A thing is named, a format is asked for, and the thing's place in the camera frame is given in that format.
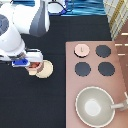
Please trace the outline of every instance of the bowl rim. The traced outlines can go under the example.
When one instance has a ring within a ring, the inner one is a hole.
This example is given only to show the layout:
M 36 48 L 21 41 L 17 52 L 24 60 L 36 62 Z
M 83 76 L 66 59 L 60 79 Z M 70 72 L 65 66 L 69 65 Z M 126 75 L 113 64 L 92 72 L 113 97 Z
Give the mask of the bowl rim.
M 103 92 L 106 93 L 107 96 L 110 98 L 112 104 L 114 104 L 114 101 L 113 101 L 112 97 L 111 97 L 110 94 L 108 94 L 107 91 L 105 91 L 104 89 L 102 89 L 102 88 L 100 88 L 100 87 L 96 87 L 96 86 L 86 87 L 86 88 L 82 89 L 82 90 L 78 93 L 78 95 L 77 95 L 77 97 L 76 97 L 75 108 L 76 108 L 77 115 L 78 115 L 79 118 L 80 118 L 85 124 L 87 124 L 88 126 L 96 127 L 96 128 L 105 127 L 105 126 L 107 126 L 108 124 L 110 124 L 110 123 L 112 122 L 112 120 L 114 119 L 114 116 L 115 116 L 115 109 L 113 109 L 113 113 L 112 113 L 112 116 L 111 116 L 110 120 L 109 120 L 107 123 L 105 123 L 105 124 L 103 124 L 103 125 L 99 125 L 99 126 L 89 124 L 89 123 L 86 122 L 86 121 L 81 117 L 81 115 L 79 114 L 78 107 L 77 107 L 77 103 L 78 103 L 79 96 L 80 96 L 84 91 L 86 91 L 86 90 L 88 90 L 88 89 L 98 89 L 98 90 L 103 91 Z

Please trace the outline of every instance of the white bowl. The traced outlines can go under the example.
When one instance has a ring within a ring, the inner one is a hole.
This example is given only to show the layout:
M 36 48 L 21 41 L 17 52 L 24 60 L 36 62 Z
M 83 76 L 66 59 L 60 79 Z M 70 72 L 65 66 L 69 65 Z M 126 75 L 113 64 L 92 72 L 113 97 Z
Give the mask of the white bowl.
M 76 98 L 76 112 L 80 119 L 91 127 L 105 127 L 114 118 L 112 97 L 99 87 L 87 87 Z

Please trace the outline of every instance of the black circle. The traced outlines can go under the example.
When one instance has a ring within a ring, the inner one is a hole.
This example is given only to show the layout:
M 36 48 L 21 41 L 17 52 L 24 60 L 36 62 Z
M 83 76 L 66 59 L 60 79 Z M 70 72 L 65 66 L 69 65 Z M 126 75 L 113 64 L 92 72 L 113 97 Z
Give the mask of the black circle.
M 79 76 L 87 76 L 91 71 L 91 68 L 88 63 L 86 62 L 79 62 L 75 66 L 75 72 Z
M 106 58 L 111 54 L 111 49 L 106 45 L 99 45 L 96 48 L 96 54 L 100 57 Z
M 109 62 L 100 63 L 98 70 L 103 76 L 112 76 L 115 73 L 114 66 Z

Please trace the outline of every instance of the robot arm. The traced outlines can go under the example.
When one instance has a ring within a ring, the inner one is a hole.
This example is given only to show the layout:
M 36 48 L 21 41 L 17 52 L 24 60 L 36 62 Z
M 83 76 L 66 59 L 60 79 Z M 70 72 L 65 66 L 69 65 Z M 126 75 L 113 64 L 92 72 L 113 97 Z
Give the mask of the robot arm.
M 36 0 L 34 7 L 3 4 L 0 8 L 0 60 L 12 61 L 13 67 L 27 67 L 42 62 L 38 49 L 26 49 L 21 33 L 40 37 L 49 29 L 47 5 Z

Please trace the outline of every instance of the pink tray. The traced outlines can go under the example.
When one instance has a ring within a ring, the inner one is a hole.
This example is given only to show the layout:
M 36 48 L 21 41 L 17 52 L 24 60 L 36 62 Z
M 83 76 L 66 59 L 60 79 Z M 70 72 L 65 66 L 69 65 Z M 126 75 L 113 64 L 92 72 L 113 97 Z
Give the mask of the pink tray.
M 74 54 L 77 44 L 86 44 L 90 53 L 85 58 L 79 58 Z M 111 48 L 111 55 L 107 58 L 99 57 L 95 50 L 98 45 L 107 45 Z M 115 67 L 112 76 L 102 76 L 98 71 L 101 62 L 110 62 Z M 87 62 L 91 67 L 88 76 L 80 77 L 75 73 L 75 65 L 78 62 Z M 126 91 L 115 42 L 113 41 L 76 41 L 66 42 L 66 128 L 90 128 L 78 117 L 75 110 L 75 100 L 78 93 L 88 87 L 97 86 L 106 90 L 115 103 L 125 100 Z M 128 111 L 116 110 L 113 121 L 105 128 L 128 128 Z

